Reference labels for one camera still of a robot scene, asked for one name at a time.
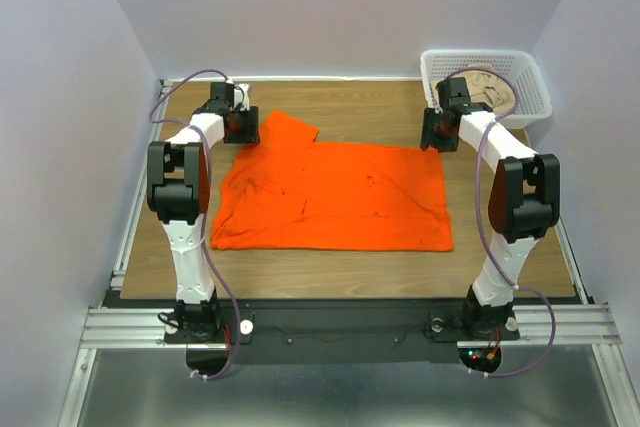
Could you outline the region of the orange t-shirt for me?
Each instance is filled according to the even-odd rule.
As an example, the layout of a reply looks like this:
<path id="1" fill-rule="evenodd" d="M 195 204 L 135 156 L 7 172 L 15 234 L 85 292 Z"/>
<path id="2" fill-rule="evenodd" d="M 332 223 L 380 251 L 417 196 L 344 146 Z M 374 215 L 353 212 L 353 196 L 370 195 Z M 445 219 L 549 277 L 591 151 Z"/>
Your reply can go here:
<path id="1" fill-rule="evenodd" d="M 220 185 L 216 250 L 450 252 L 440 155 L 418 148 L 320 142 L 280 111 Z"/>

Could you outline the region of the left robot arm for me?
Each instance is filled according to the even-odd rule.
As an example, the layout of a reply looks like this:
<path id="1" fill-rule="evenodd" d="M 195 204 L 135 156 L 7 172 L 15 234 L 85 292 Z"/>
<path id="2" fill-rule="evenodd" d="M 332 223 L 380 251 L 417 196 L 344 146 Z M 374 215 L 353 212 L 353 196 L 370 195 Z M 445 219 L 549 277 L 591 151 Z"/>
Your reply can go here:
<path id="1" fill-rule="evenodd" d="M 228 333 L 204 250 L 211 192 L 207 155 L 218 142 L 259 142 L 259 109 L 250 104 L 249 91 L 246 83 L 211 83 L 209 99 L 178 133 L 148 146 L 147 204 L 167 236 L 177 281 L 174 310 L 160 319 L 174 341 L 206 343 Z"/>

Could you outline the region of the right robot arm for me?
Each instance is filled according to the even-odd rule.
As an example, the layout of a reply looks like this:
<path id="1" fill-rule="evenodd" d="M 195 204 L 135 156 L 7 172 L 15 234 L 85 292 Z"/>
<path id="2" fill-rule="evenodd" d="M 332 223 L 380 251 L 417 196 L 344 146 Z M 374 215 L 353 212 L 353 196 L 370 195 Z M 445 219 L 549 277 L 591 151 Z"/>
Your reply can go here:
<path id="1" fill-rule="evenodd" d="M 475 102 L 460 73 L 436 85 L 438 105 L 425 108 L 420 147 L 455 152 L 461 142 L 476 151 L 476 167 L 494 174 L 489 201 L 476 192 L 476 218 L 489 220 L 482 233 L 486 252 L 482 270 L 463 301 L 460 325 L 472 337 L 503 327 L 512 313 L 518 278 L 529 254 L 554 227 L 560 213 L 560 163 L 518 140 L 485 102 Z"/>

